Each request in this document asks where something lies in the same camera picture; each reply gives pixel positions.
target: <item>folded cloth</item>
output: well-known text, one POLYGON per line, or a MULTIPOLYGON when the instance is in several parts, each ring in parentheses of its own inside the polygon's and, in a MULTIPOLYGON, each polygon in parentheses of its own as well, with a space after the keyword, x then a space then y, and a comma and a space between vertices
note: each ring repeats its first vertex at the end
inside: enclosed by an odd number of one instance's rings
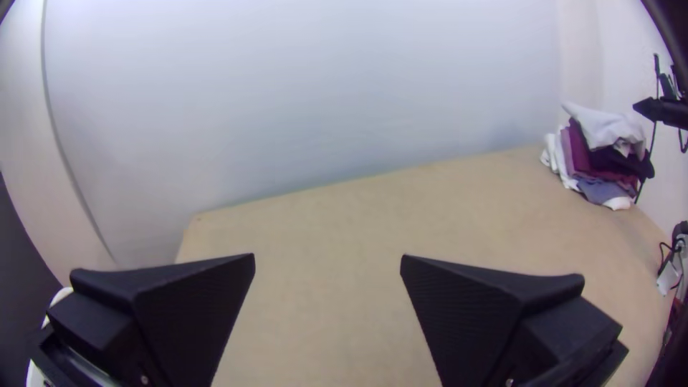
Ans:
POLYGON ((635 154, 624 157, 624 155, 611 146, 590 151, 588 153, 588 160, 590 161, 590 166, 599 171, 613 171, 622 175, 635 175, 640 178, 640 181, 654 177, 654 167, 650 157, 645 157, 642 161, 635 154))
POLYGON ((575 167, 573 166, 573 152, 571 151, 571 137, 568 134, 568 127, 563 128, 559 132, 561 136, 561 149, 564 153, 564 164, 566 164, 566 171, 574 176, 576 173, 575 167))
POLYGON ((613 146, 624 156, 634 151, 639 160, 645 158, 645 132, 630 115, 601 112, 572 102, 561 106, 580 123, 590 149, 613 146))
POLYGON ((600 171, 590 165, 588 144, 578 121, 574 119, 569 121, 568 135, 571 145, 571 158, 576 173, 584 173, 607 181, 620 181, 627 186, 637 187, 638 176, 624 175, 613 171, 600 171))
POLYGON ((601 205, 614 198, 629 197, 623 188, 609 181, 591 183, 587 180, 579 180, 578 187, 586 199, 593 204, 601 205))
POLYGON ((563 126, 560 126, 555 133, 548 133, 545 135, 545 150, 540 156, 540 162, 549 166, 553 173, 559 175, 559 179, 561 179, 564 188, 580 192, 578 189, 578 181, 570 177, 566 170, 563 149, 561 146, 560 133, 562 129, 563 126))

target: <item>black cable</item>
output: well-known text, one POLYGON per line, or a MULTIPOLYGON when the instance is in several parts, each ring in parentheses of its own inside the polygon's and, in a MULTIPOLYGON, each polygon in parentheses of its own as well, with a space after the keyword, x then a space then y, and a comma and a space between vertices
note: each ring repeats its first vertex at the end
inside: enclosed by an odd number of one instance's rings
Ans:
MULTIPOLYGON (((661 263, 659 265, 660 269, 659 269, 659 272, 657 273, 657 275, 661 274, 661 272, 664 270, 664 268, 667 264, 670 264, 674 268, 674 271, 676 271, 676 267, 674 266, 674 260, 672 259, 673 256, 671 254, 664 255, 663 247, 666 247, 667 249, 669 249, 670 253, 674 253, 674 254, 680 253, 680 251, 681 251, 680 249, 677 249, 675 245, 669 246, 668 244, 666 244, 664 242, 659 242, 659 253, 661 254, 661 263)), ((679 263, 681 264, 681 277, 679 277, 679 280, 676 282, 676 284, 674 286, 670 287, 669 290, 673 290, 673 289, 678 288, 678 286, 681 284, 681 281, 684 278, 683 259, 681 259, 680 255, 679 255, 679 263)))
MULTIPOLYGON (((655 98, 658 100, 659 99, 659 77, 656 78, 655 83, 656 83, 655 84, 655 88, 656 88, 656 92, 655 92, 656 97, 655 98)), ((650 141, 650 150, 645 155, 645 157, 648 158, 648 161, 649 161, 649 158, 652 156, 652 151, 654 149, 654 137, 656 134, 657 134, 657 121, 655 121, 654 125, 652 126, 652 141, 650 141)), ((645 187, 645 181, 646 180, 644 180, 642 183, 640 183, 640 187, 638 187, 638 193, 636 195, 636 200, 634 201, 635 204, 637 204, 638 200, 640 199, 640 193, 643 191, 643 187, 645 187)))
POLYGON ((677 129, 677 130, 679 131, 679 145, 681 146, 681 153, 686 153, 686 152, 688 152, 688 141, 684 145, 683 144, 683 135, 682 135, 683 129, 677 129))
POLYGON ((664 260, 669 256, 669 255, 664 255, 664 249, 662 249, 662 247, 665 247, 665 246, 667 247, 667 249, 669 249, 670 252, 676 252, 674 250, 674 247, 671 247, 664 242, 659 242, 659 253, 661 254, 661 262, 659 264, 663 264, 664 260))

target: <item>white cloth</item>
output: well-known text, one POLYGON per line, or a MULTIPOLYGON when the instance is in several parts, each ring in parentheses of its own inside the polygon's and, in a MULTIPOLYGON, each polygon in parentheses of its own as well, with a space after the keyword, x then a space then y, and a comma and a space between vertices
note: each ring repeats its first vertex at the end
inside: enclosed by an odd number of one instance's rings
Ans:
POLYGON ((561 107, 580 123, 591 150, 613 145, 626 157, 631 149, 640 160, 645 157, 645 132, 630 115, 601 112, 572 102, 564 102, 561 107))
POLYGON ((572 178, 566 171, 566 160, 561 147, 561 130, 563 128, 563 126, 560 126, 556 133, 545 135, 545 150, 540 155, 540 162, 550 167, 553 173, 559 175, 564 188, 581 192, 578 188, 578 180, 572 178))
POLYGON ((630 209, 631 208, 631 198, 628 196, 619 196, 618 198, 612 198, 604 203, 602 203, 603 206, 608 207, 614 211, 620 210, 620 209, 630 209))

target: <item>maroon cloth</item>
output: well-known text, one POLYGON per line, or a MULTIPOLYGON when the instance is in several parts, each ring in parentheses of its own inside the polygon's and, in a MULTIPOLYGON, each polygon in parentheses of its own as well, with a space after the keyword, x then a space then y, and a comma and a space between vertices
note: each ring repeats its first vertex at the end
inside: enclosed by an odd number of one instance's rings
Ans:
POLYGON ((573 159, 573 167, 577 172, 584 173, 588 176, 603 178, 609 181, 620 181, 632 187, 638 186, 638 176, 622 175, 610 171, 600 171, 593 168, 588 160, 588 152, 586 150, 586 137, 581 129, 581 124, 571 118, 568 126, 568 137, 571 143, 571 158, 573 159))

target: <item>lavender cloth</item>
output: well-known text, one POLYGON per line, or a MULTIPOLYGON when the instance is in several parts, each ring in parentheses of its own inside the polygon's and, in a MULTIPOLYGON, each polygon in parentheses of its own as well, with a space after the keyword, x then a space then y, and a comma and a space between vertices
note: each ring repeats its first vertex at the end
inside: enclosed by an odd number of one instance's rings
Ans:
POLYGON ((629 196, 618 184, 611 183, 610 181, 590 182, 579 180, 578 187, 583 192, 583 195, 586 196, 586 199, 593 204, 602 204, 609 199, 629 196))

